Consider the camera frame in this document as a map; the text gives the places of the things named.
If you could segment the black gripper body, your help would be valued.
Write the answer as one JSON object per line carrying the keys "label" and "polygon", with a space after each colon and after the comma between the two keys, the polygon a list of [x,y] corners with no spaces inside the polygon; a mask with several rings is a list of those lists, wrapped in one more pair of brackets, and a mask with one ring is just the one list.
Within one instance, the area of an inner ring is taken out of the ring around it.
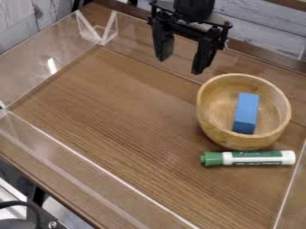
{"label": "black gripper body", "polygon": [[152,0],[151,21],[159,20],[180,36],[198,39],[212,38],[216,48],[223,50],[232,23],[212,12],[215,0]]}

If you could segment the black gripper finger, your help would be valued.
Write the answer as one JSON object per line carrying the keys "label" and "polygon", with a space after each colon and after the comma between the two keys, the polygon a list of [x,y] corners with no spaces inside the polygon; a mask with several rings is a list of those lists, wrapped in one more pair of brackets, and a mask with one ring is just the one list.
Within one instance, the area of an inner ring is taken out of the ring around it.
{"label": "black gripper finger", "polygon": [[160,21],[152,22],[152,43],[155,57],[163,62],[174,53],[175,36],[172,30]]}
{"label": "black gripper finger", "polygon": [[202,74],[203,70],[210,67],[214,56],[216,54],[215,42],[211,38],[203,37],[198,42],[198,51],[194,56],[191,73]]}

